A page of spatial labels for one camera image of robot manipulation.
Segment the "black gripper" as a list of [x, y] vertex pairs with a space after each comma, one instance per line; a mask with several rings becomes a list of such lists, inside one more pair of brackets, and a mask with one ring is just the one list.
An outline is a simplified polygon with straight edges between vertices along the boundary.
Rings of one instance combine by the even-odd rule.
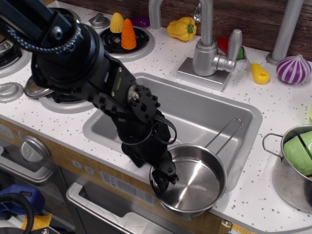
[[152, 177], [162, 191], [179, 181], [168, 145], [171, 139], [169, 127], [175, 126], [157, 110], [152, 121], [144, 124], [136, 117], [114, 118], [117, 134], [122, 142], [121, 149], [130, 160], [141, 168], [145, 163], [154, 168]]

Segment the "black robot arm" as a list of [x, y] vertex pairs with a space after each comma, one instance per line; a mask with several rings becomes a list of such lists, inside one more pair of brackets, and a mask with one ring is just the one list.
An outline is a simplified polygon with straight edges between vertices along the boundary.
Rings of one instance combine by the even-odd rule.
[[122, 151], [140, 167], [153, 167], [162, 190], [178, 181], [168, 151], [174, 125], [159, 110], [158, 98], [104, 48], [90, 26], [46, 7], [39, 0], [3, 0], [0, 32], [32, 53], [35, 84], [91, 102], [117, 128]]

